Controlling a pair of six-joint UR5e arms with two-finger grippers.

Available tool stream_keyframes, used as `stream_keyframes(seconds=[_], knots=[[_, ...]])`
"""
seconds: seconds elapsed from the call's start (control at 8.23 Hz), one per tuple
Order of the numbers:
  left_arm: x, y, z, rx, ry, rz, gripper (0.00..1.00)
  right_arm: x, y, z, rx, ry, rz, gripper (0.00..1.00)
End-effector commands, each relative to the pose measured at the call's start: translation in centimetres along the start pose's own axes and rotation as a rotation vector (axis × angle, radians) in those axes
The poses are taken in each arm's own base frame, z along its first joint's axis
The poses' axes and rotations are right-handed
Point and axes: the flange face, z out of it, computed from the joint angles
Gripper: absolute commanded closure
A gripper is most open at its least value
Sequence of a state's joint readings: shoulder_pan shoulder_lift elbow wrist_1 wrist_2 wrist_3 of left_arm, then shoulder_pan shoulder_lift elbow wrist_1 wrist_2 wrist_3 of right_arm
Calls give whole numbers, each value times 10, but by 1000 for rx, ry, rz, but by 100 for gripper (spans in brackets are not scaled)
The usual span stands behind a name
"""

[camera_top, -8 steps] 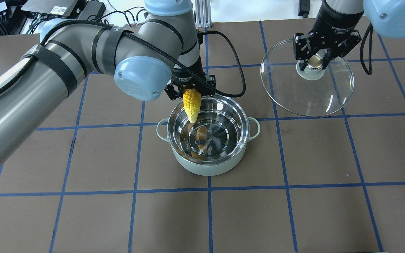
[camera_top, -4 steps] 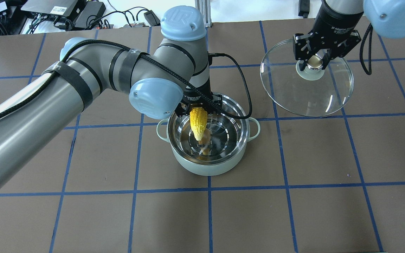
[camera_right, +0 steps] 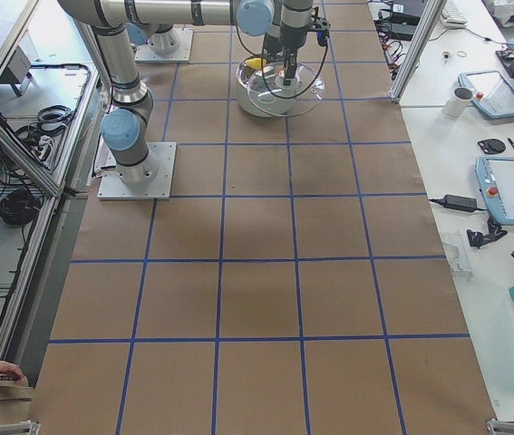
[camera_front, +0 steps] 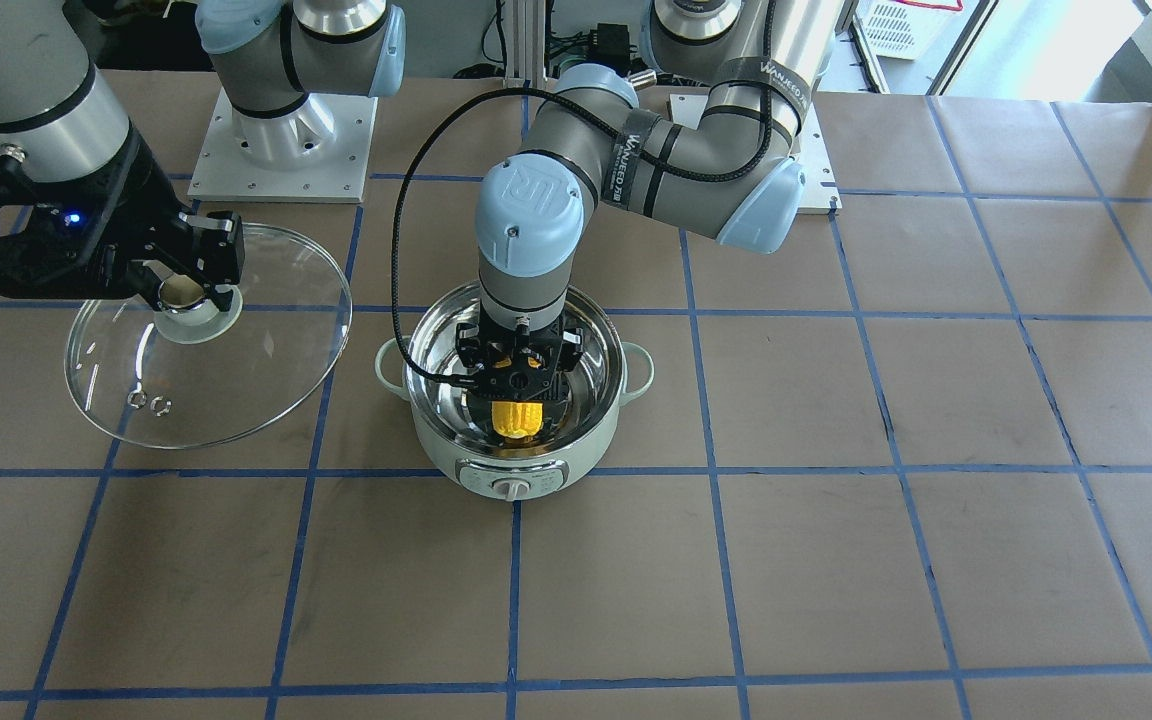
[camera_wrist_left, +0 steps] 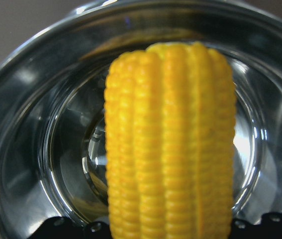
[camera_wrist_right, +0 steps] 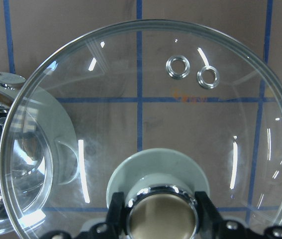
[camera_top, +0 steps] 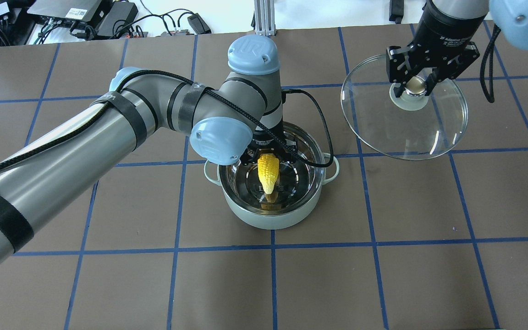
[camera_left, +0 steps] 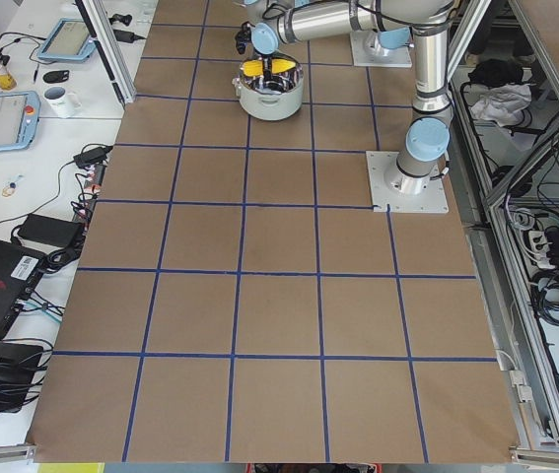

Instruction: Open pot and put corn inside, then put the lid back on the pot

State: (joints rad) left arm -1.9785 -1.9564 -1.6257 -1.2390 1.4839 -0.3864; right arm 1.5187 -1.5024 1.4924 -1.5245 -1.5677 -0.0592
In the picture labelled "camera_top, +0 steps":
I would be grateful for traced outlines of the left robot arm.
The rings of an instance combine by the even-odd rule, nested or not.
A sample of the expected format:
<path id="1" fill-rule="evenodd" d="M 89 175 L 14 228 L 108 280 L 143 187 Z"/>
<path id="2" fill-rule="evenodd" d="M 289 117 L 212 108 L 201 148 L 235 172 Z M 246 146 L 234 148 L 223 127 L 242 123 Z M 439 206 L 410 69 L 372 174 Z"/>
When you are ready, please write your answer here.
<path id="1" fill-rule="evenodd" d="M 0 162 L 0 264 L 162 127 L 211 163 L 240 161 L 255 132 L 281 118 L 281 65 L 261 35 L 236 39 L 227 58 L 219 88 L 125 67 L 86 110 Z"/>

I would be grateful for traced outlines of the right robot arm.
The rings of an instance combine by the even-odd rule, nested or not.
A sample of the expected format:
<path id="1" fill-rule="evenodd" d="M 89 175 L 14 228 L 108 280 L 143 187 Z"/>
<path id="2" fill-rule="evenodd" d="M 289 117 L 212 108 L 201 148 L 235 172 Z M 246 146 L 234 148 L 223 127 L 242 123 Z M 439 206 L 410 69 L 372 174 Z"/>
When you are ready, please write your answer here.
<path id="1" fill-rule="evenodd" d="M 493 63 L 493 47 L 503 32 L 510 44 L 528 50 L 528 0 L 428 0 L 413 40 L 405 47 L 387 48 L 387 75 L 392 99 L 409 91 L 411 79 L 430 68 L 421 96 L 430 96 L 435 86 L 459 77 L 480 57 L 471 41 L 486 15 L 495 23 L 484 50 L 480 83 L 489 102 L 494 101 L 493 83 L 485 83 L 484 71 Z"/>

